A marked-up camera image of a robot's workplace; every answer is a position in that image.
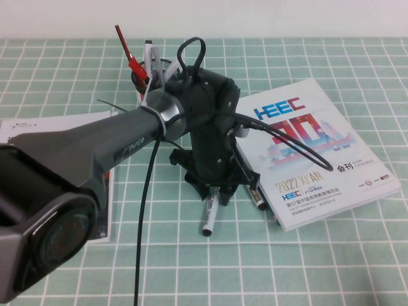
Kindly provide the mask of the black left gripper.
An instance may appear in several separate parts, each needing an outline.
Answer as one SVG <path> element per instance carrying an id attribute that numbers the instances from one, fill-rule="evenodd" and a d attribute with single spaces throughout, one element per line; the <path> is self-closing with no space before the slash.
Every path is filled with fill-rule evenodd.
<path id="1" fill-rule="evenodd" d="M 219 203 L 227 206 L 239 185 L 255 189 L 258 174 L 249 169 L 237 148 L 232 127 L 204 124 L 190 132 L 192 149 L 184 159 L 185 180 L 204 200 L 220 187 Z"/>

